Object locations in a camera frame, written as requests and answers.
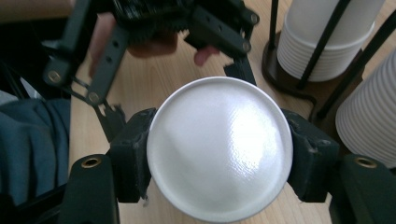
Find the white paper cup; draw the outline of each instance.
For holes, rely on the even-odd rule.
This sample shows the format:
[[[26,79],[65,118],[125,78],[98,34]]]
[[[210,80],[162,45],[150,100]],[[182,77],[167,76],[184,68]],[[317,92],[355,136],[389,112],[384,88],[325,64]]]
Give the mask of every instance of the white paper cup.
[[[299,38],[293,33],[288,24],[288,16],[289,13],[285,16],[277,58],[279,64],[288,74],[301,78],[316,45]],[[327,81],[344,73],[373,29],[374,24],[372,24],[369,32],[361,36],[356,42],[343,46],[326,46],[308,80]]]
[[[148,135],[148,165],[165,198],[211,223],[260,212],[283,189],[291,160],[290,128],[275,102],[230,77],[173,93]]]
[[[340,105],[335,124],[346,147],[396,167],[396,50]]]
[[[299,38],[317,44],[339,0],[293,0],[286,18]],[[366,35],[385,0],[350,1],[337,23],[329,46],[343,46]]]

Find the black metal stand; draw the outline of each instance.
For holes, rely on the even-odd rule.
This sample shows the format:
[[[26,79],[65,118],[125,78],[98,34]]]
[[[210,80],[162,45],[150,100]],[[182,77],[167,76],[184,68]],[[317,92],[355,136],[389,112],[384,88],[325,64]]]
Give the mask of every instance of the black metal stand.
[[[301,79],[292,77],[277,61],[276,47],[280,36],[280,34],[276,34],[278,0],[272,1],[270,36],[262,55],[262,74],[264,78],[270,81],[280,91],[309,100],[313,104],[308,120],[334,140],[341,143],[340,155],[345,155],[349,153],[349,151],[342,144],[335,130],[334,121],[336,111],[339,105],[344,102],[348,95],[362,82],[361,75],[363,74],[364,66],[396,27],[396,12],[393,12],[384,24],[382,24],[367,48],[358,53],[343,74],[324,82],[308,82],[307,80],[318,62],[320,54],[324,50],[334,28],[347,8],[349,1],[350,0],[340,0],[337,4]]]

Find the person's hand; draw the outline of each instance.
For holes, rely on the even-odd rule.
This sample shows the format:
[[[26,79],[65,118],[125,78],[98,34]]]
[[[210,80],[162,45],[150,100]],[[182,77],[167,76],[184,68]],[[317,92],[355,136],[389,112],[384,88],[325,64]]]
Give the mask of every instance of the person's hand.
[[[98,16],[92,41],[90,44],[90,54],[92,56],[92,64],[90,68],[90,75],[95,72],[95,68],[105,50],[107,40],[111,36],[116,20],[111,13],[104,13]],[[149,58],[153,56],[160,56],[174,53],[177,49],[177,34],[162,31],[157,33],[149,41],[132,45],[128,51],[138,58]],[[212,46],[197,50],[194,55],[195,64],[202,66],[212,54],[219,54],[219,50]]]

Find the light wood tabletop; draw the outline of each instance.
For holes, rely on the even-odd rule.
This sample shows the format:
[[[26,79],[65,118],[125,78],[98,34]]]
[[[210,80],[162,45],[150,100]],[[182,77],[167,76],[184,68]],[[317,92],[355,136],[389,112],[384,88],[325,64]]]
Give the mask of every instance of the light wood tabletop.
[[[283,17],[290,3],[290,0],[279,1],[278,31],[282,28]],[[269,94],[279,107],[297,112],[307,118],[312,108],[311,103],[276,90],[262,77],[262,51],[269,38],[271,1],[245,0],[245,4],[261,18],[253,31],[252,51],[248,55],[257,86]],[[377,16],[375,30],[370,38],[395,8],[395,1],[386,0]],[[128,53],[125,54],[107,100],[111,105],[121,105],[127,119],[140,110],[159,108],[171,93],[198,78],[225,76],[223,66],[231,63],[232,60],[224,55],[212,56],[203,67],[196,66],[192,59],[195,49],[182,40],[184,35],[179,35],[177,52],[169,56],[143,60],[136,59]],[[368,62],[363,77],[369,76],[395,47],[396,38],[392,35]],[[88,82],[89,63],[90,59],[87,58],[78,71],[78,76]],[[71,112],[70,166],[84,156],[106,153],[109,149],[109,143],[98,118],[89,105],[73,98]],[[120,203],[120,222],[123,224],[202,223],[183,214],[170,204],[159,192],[152,179],[148,187],[148,197],[148,206],[143,206],[143,202]],[[237,223],[331,223],[330,200],[329,195],[326,203],[302,203],[289,184],[286,184],[276,200],[263,211]]]

